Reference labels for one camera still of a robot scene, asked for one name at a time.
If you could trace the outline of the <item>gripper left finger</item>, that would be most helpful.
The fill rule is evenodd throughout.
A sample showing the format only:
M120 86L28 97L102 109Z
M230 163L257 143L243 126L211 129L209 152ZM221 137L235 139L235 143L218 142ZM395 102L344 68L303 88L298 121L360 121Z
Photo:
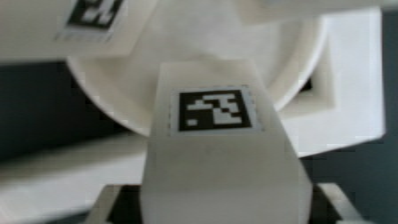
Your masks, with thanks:
M107 185L84 224L143 224L139 185Z

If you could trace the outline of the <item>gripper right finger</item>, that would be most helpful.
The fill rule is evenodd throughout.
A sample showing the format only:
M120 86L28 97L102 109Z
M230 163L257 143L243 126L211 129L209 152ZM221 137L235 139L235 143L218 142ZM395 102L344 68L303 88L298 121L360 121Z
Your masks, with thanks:
M337 183L315 185L310 224L374 224Z

